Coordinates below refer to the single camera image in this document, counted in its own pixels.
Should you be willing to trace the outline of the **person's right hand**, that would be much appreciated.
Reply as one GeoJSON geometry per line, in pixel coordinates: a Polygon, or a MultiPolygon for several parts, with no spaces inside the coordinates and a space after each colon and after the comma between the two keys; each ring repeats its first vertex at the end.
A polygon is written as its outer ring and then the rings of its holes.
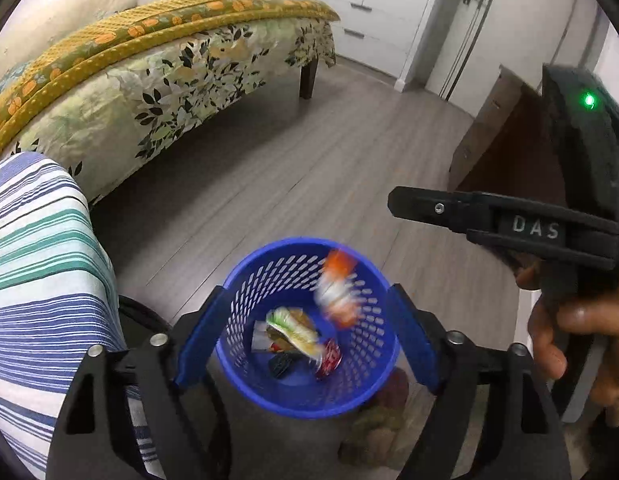
{"type": "Polygon", "coordinates": [[[555,345],[559,330],[609,338],[590,399],[607,409],[609,426],[619,426],[619,288],[596,298],[567,300],[556,312],[550,312],[544,300],[536,301],[527,331],[532,339],[534,359],[550,379],[561,378],[567,369],[567,358],[555,345]]]}

